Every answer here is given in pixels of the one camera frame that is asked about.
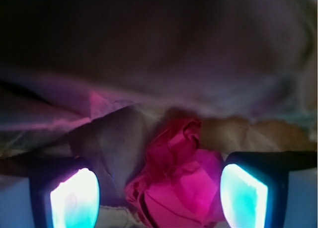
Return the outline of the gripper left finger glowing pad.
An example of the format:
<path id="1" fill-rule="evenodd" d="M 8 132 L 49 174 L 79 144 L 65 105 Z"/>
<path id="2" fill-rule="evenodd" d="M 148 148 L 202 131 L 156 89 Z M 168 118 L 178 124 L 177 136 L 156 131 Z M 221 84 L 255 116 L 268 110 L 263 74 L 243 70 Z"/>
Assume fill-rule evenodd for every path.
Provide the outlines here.
<path id="1" fill-rule="evenodd" d="M 93 228 L 99 204 L 97 176 L 81 158 L 0 161 L 2 228 Z"/>

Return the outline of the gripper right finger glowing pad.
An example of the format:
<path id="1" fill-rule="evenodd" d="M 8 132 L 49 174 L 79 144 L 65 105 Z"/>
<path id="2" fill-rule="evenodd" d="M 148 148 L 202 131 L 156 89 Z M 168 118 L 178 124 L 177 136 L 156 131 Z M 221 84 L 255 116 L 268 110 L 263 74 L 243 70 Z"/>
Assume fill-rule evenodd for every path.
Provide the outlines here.
<path id="1" fill-rule="evenodd" d="M 221 175 L 232 228 L 316 228 L 317 152 L 234 152 Z"/>

